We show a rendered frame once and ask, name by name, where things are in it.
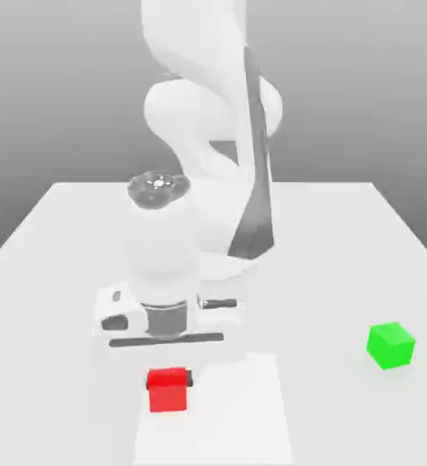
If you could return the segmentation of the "small green cube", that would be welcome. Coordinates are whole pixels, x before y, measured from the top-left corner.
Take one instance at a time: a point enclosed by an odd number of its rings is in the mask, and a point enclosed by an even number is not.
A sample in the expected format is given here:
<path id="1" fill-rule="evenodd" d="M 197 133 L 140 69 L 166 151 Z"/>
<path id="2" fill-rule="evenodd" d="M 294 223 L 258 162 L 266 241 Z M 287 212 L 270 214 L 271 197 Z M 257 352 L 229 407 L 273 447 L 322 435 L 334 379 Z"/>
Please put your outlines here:
<path id="1" fill-rule="evenodd" d="M 370 327 L 366 350 L 383 370 L 411 363 L 416 339 L 397 321 Z"/>

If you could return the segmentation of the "small red cube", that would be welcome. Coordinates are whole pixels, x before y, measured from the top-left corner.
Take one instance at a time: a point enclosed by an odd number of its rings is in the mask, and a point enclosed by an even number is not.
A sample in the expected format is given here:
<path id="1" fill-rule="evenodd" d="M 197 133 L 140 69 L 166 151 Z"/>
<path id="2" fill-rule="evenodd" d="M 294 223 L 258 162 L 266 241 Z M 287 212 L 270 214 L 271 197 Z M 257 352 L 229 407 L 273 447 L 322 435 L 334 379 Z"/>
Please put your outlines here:
<path id="1" fill-rule="evenodd" d="M 150 412 L 177 412 L 187 409 L 186 368 L 152 369 L 147 374 Z"/>

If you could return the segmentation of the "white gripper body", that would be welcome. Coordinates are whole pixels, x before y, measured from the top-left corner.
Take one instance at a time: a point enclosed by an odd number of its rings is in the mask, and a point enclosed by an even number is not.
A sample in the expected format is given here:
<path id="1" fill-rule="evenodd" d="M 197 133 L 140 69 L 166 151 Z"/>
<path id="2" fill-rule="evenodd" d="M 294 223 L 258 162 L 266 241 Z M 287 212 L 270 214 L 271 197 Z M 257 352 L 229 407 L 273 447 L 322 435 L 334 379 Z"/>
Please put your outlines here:
<path id="1" fill-rule="evenodd" d="M 239 330 L 188 331 L 173 339 L 146 333 L 101 331 L 89 343 L 93 367 L 127 361 L 145 368 L 187 367 L 224 364 L 244 356 L 244 335 Z"/>

